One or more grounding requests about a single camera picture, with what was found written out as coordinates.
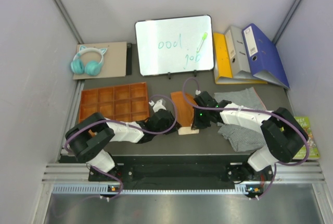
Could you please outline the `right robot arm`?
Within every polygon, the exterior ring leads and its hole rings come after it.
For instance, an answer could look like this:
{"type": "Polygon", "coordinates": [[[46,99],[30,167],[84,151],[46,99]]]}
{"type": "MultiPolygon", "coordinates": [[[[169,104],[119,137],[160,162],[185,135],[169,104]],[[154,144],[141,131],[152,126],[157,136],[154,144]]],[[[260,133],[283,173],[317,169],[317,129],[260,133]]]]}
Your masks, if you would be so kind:
{"type": "Polygon", "coordinates": [[[306,160],[310,154],[308,134],[289,110],[280,107],[275,111],[256,110],[222,100],[219,103],[206,91],[196,90],[195,109],[200,109],[215,123],[223,127],[247,130],[261,137],[264,144],[251,154],[243,166],[243,174],[249,180],[255,180],[267,166],[281,163],[296,166],[291,161],[301,148],[306,148],[306,160]]]}

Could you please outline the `orange underwear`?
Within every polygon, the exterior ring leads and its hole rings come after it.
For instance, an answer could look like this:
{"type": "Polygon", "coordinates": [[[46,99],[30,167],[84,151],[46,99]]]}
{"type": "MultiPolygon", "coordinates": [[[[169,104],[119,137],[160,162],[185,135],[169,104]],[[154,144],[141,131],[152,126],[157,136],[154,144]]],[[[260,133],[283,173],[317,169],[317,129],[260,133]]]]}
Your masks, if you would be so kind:
{"type": "Polygon", "coordinates": [[[179,135],[198,134],[199,129],[192,129],[194,121],[194,109],[183,97],[182,91],[172,92],[171,99],[176,105],[177,122],[181,125],[179,135]]]}

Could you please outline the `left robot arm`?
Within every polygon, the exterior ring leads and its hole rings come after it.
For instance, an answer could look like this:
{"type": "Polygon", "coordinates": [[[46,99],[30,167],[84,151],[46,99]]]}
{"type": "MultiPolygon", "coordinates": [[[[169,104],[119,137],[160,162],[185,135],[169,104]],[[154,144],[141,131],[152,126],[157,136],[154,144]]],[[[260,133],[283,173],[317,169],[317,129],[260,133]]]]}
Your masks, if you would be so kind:
{"type": "Polygon", "coordinates": [[[101,113],[94,113],[65,134],[64,148],[72,152],[78,162],[100,170],[101,176],[110,181],[117,177],[118,168],[111,154],[104,150],[109,142],[143,144],[157,135],[176,132],[180,127],[166,109],[133,122],[110,120],[101,113]]]}

